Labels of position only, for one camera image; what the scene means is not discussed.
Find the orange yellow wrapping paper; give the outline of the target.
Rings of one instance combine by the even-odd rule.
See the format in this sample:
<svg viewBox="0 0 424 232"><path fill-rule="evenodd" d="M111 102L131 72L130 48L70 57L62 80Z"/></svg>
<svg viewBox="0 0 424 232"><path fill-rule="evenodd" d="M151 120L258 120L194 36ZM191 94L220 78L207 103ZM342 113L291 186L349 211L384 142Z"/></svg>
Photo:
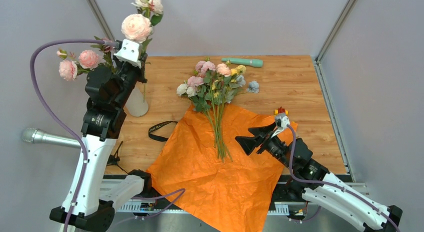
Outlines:
<svg viewBox="0 0 424 232"><path fill-rule="evenodd" d="M147 169L153 188L219 231L262 231L284 166L268 153L246 155L235 137L273 122L273 115L227 105L222 134L230 155L220 159L210 122L188 107ZM176 199L180 188L185 192Z"/></svg>

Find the pink white rose stem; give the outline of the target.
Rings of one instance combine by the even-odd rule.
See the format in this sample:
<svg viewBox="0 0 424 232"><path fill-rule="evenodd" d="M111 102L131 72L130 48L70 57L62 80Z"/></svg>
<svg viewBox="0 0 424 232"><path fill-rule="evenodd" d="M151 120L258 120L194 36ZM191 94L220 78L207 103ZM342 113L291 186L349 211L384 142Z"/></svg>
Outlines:
<svg viewBox="0 0 424 232"><path fill-rule="evenodd" d="M121 32L125 38L138 45L138 61L141 62L141 76L139 81L147 83L145 78L145 64L147 60L147 47L152 41L155 26L164 16L162 0L134 0L136 13L127 16L121 25Z"/></svg>

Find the flower bouquet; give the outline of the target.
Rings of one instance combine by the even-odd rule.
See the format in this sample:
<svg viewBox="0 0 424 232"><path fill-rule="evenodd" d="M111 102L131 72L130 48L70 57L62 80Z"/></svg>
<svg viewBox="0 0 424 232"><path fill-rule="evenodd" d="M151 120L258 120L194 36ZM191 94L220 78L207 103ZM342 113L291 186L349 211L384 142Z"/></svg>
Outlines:
<svg viewBox="0 0 424 232"><path fill-rule="evenodd" d="M213 128L214 148L217 157L224 161L232 156L227 148L222 129L222 118L227 104L241 91L246 81L246 67L229 67L230 63L218 65L205 58L195 65L193 75L177 86L176 94L187 97L194 110L203 113Z"/></svg>

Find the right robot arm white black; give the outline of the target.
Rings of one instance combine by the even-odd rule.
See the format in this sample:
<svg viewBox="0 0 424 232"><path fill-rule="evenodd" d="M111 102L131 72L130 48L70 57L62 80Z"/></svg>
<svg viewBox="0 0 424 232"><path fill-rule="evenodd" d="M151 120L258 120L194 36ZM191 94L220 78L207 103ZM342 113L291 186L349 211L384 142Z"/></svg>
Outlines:
<svg viewBox="0 0 424 232"><path fill-rule="evenodd" d="M300 198L317 204L354 226L358 231L399 231L402 209L386 206L366 197L339 179L325 166L312 158L312 151L295 130L287 127L293 140L290 144L274 135L276 124L249 128L249 136L235 140L246 155L268 152L289 169L291 179L286 184L286 195L291 200Z"/></svg>

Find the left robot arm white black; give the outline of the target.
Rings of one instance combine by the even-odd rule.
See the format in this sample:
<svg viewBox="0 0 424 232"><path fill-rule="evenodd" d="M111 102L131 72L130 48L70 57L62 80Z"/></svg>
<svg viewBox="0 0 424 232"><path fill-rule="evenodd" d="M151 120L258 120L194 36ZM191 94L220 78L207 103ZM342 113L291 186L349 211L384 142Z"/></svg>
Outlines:
<svg viewBox="0 0 424 232"><path fill-rule="evenodd" d="M106 66L89 72L85 91L89 96L81 128L80 157L69 193L61 206L50 211L50 219L86 231L106 231L116 211L138 195L153 193L150 175L134 172L106 193L100 191L108 159L126 118L124 106L137 82L145 83L147 54L141 65L118 62L113 73Z"/></svg>

